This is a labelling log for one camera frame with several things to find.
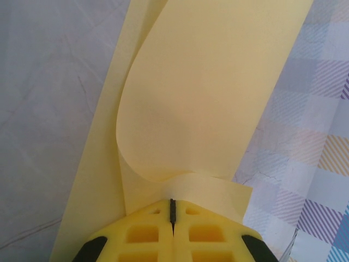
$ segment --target yellow tool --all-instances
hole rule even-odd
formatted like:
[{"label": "yellow tool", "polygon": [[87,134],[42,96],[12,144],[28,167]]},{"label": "yellow tool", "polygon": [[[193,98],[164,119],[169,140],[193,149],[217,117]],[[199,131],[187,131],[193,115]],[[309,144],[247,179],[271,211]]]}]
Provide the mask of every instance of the yellow tool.
[{"label": "yellow tool", "polygon": [[93,234],[73,262],[276,262],[256,231],[190,202],[162,200]]}]

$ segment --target checkered tablecloth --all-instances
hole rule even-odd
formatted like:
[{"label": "checkered tablecloth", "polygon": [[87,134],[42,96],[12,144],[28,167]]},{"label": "checkered tablecloth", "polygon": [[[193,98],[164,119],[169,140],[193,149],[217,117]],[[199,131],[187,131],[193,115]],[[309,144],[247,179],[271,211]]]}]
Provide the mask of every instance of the checkered tablecloth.
[{"label": "checkered tablecloth", "polygon": [[315,0],[234,181],[278,258],[349,261],[349,0]]}]

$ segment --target square hole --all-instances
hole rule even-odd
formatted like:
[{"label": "square hole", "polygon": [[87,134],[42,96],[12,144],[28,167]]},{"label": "square hole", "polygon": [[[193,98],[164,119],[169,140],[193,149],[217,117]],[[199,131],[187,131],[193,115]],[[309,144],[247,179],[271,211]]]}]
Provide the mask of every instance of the square hole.
[{"label": "square hole", "polygon": [[193,225],[189,229],[190,242],[224,242],[222,230],[217,225]]},{"label": "square hole", "polygon": [[154,225],[135,225],[128,230],[126,242],[159,242],[159,229]]},{"label": "square hole", "polygon": [[192,262],[235,262],[231,252],[227,251],[193,251]]},{"label": "square hole", "polygon": [[119,262],[158,262],[158,254],[156,252],[121,254]]}]

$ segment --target paper sheet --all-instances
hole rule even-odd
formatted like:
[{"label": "paper sheet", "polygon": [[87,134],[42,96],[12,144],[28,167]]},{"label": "paper sheet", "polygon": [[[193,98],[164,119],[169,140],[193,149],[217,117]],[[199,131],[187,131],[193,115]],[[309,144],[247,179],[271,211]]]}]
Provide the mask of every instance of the paper sheet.
[{"label": "paper sheet", "polygon": [[127,213],[172,197],[242,221],[250,191],[228,181],[311,2],[168,1],[117,117]]},{"label": "paper sheet", "polygon": [[92,233],[125,216],[115,121],[132,61],[165,3],[130,3],[50,261],[72,261]]}]

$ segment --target curled paper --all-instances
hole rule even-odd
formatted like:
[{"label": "curled paper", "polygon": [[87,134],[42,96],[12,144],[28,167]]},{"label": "curled paper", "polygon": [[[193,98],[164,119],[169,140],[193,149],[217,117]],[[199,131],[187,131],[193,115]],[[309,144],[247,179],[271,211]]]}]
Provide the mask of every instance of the curled paper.
[{"label": "curled paper", "polygon": [[251,190],[230,181],[310,4],[167,2],[117,117],[127,213],[175,198],[242,222]]}]

